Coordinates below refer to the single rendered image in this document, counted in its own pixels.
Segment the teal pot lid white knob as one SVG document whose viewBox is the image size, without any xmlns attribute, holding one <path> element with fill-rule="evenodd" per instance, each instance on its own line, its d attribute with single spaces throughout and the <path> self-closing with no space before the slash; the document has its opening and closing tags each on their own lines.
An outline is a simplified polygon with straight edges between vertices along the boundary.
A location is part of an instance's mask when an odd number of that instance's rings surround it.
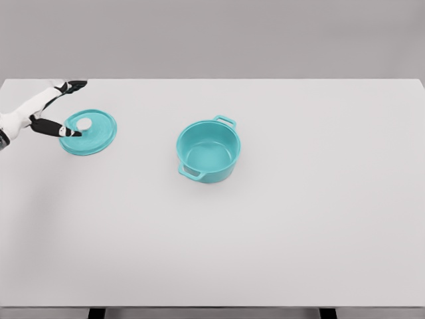
<svg viewBox="0 0 425 319">
<path fill-rule="evenodd" d="M 91 126 L 87 130 L 78 129 L 78 121 L 84 118 L 91 120 Z M 113 142 L 117 133 L 114 117 L 97 109 L 74 113 L 65 120 L 64 124 L 74 131 L 82 132 L 80 137 L 59 138 L 60 146 L 76 156 L 89 156 L 104 150 Z"/>
</svg>

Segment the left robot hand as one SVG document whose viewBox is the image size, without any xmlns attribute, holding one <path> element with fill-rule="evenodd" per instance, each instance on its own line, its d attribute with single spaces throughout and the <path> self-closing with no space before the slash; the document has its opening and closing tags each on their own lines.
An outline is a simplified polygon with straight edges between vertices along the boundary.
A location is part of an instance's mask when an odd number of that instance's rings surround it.
<svg viewBox="0 0 425 319">
<path fill-rule="evenodd" d="M 30 127 L 36 133 L 56 138 L 80 137 L 81 132 L 74 131 L 64 124 L 42 118 L 41 115 L 55 100 L 84 88 L 87 83 L 87 80 L 64 80 L 59 85 L 48 87 L 36 94 L 12 112 L 18 112 L 24 116 L 27 119 L 27 125 L 24 128 Z"/>
</svg>

